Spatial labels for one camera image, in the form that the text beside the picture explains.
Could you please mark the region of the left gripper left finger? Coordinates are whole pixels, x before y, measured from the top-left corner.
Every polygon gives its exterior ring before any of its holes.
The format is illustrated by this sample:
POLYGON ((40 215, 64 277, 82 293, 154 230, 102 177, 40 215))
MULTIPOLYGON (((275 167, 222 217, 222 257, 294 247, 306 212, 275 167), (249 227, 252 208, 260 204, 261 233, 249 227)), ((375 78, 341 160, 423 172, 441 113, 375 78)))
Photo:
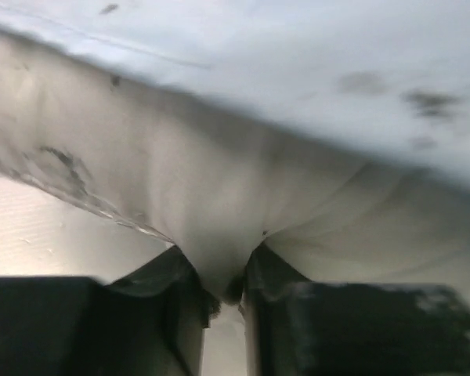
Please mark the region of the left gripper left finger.
POLYGON ((0 375, 197 375, 209 306, 178 248, 107 285, 0 277, 0 375))

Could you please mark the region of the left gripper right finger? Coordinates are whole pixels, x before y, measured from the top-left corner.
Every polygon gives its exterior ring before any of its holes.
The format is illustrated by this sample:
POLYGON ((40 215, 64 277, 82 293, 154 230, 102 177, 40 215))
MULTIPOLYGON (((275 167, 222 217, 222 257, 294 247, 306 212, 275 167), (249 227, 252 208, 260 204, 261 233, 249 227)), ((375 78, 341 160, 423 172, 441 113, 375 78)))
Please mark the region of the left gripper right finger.
POLYGON ((250 375, 470 375, 470 306, 443 285, 316 282, 260 245, 244 308, 250 375))

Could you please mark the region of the white pillow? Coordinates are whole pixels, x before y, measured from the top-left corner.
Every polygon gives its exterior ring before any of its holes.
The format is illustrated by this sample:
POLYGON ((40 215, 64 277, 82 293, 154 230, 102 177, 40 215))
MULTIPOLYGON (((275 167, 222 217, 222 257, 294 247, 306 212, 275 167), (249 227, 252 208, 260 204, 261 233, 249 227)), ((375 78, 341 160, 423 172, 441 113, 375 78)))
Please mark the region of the white pillow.
POLYGON ((313 280, 470 299, 470 197, 1 31, 0 169, 167 238, 225 301, 261 243, 313 280))

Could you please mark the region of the light blue pillowcase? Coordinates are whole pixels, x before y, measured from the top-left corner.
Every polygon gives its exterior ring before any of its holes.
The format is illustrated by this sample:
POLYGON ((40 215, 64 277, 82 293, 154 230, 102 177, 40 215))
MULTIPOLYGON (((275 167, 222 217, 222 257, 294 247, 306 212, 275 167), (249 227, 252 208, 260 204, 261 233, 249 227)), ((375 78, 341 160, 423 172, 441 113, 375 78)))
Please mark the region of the light blue pillowcase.
POLYGON ((0 31, 470 188, 470 1, 0 1, 0 31))

